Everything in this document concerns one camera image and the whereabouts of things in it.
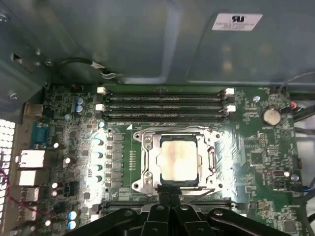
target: cpu socket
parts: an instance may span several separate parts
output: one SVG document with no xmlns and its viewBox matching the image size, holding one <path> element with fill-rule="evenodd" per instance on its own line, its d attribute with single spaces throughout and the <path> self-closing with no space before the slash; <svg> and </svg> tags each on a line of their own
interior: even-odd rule
<svg viewBox="0 0 315 236">
<path fill-rule="evenodd" d="M 158 185 L 176 185 L 183 194 L 219 191 L 215 142 L 222 133 L 209 127 L 151 127 L 134 133 L 141 142 L 141 178 L 132 189 L 157 195 Z"/>
</svg>

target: motherboard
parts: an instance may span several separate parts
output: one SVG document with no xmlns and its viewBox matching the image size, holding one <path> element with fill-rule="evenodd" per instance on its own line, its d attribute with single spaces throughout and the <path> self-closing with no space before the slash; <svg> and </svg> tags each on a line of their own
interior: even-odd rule
<svg viewBox="0 0 315 236">
<path fill-rule="evenodd" d="M 52 86 L 44 112 L 30 149 L 49 154 L 42 201 L 55 215 L 41 235 L 140 211 L 163 184 L 201 211 L 225 207 L 306 235 L 292 113 L 275 88 Z"/>
</svg>

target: red wire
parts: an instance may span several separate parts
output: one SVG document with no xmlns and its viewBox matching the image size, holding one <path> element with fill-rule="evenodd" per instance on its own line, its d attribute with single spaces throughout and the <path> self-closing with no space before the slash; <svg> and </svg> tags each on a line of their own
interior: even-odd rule
<svg viewBox="0 0 315 236">
<path fill-rule="evenodd" d="M 0 174 L 3 174 L 5 180 L 6 180 L 6 189 L 5 189 L 5 195 L 8 197 L 9 200 L 15 202 L 16 204 L 18 204 L 20 207 L 24 208 L 24 209 L 28 209 L 30 211 L 34 211 L 36 212 L 37 214 L 39 215 L 50 215 L 50 216 L 53 216 L 54 213 L 52 211 L 48 211 L 48 212 L 44 212 L 44 211 L 40 211 L 40 210 L 37 210 L 37 209 L 34 209 L 34 208 L 31 208 L 31 207 L 28 207 L 27 205 L 25 205 L 23 202 L 21 201 L 18 201 L 16 199 L 14 199 L 9 191 L 10 191 L 10 180 L 9 180 L 9 176 L 3 171 L 3 170 L 0 170 Z"/>
</svg>

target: sticker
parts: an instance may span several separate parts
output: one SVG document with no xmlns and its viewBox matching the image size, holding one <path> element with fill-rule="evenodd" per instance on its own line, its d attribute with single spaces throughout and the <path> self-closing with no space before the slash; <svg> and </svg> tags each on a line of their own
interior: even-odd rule
<svg viewBox="0 0 315 236">
<path fill-rule="evenodd" d="M 262 14 L 219 13 L 212 30 L 252 31 Z"/>
</svg>

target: screw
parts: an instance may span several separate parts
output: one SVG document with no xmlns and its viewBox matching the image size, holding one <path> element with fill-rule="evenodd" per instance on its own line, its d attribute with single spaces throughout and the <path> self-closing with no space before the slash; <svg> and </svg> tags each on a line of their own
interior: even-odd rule
<svg viewBox="0 0 315 236">
<path fill-rule="evenodd" d="M 8 22 L 9 18 L 7 17 L 7 15 L 0 13 L 0 22 Z"/>
<path fill-rule="evenodd" d="M 161 205 L 158 205 L 158 206 L 157 206 L 157 210 L 163 210 L 163 209 L 164 209 L 163 206 L 161 206 Z"/>
<path fill-rule="evenodd" d="M 220 210 L 215 210 L 214 214 L 217 216 L 223 216 L 223 212 Z"/>
<path fill-rule="evenodd" d="M 259 102 L 260 101 L 260 97 L 259 96 L 255 96 L 252 100 L 253 100 L 253 102 Z"/>
<path fill-rule="evenodd" d="M 45 61 L 44 64 L 45 64 L 45 66 L 52 66 L 53 65 L 53 63 L 49 60 Z"/>
<path fill-rule="evenodd" d="M 126 210 L 124 213 L 124 216 L 131 216 L 132 215 L 132 211 L 131 210 Z"/>
<path fill-rule="evenodd" d="M 189 209 L 189 207 L 187 205 L 182 205 L 180 208 L 181 208 L 181 210 L 188 210 Z"/>
<path fill-rule="evenodd" d="M 297 181 L 299 181 L 299 179 L 300 179 L 300 177 L 298 175 L 296 175 L 296 174 L 291 175 L 292 181 L 297 182 Z"/>
<path fill-rule="evenodd" d="M 64 119 L 65 119 L 66 121 L 71 120 L 71 115 L 70 115 L 70 114 L 66 114 L 66 115 L 64 116 Z"/>
<path fill-rule="evenodd" d="M 16 99 L 18 99 L 18 97 L 19 97 L 19 94 L 17 94 L 16 92 L 14 92 L 14 93 L 12 93 L 12 94 L 10 95 L 10 99 L 11 99 L 11 100 L 16 100 Z"/>
<path fill-rule="evenodd" d="M 149 144 L 149 143 L 152 141 L 151 136 L 145 137 L 145 138 L 144 138 L 144 141 Z"/>
<path fill-rule="evenodd" d="M 152 181 L 151 181 L 150 178 L 146 178 L 146 179 L 144 180 L 144 182 L 145 182 L 146 185 L 151 185 L 151 183 L 152 183 Z"/>
</svg>

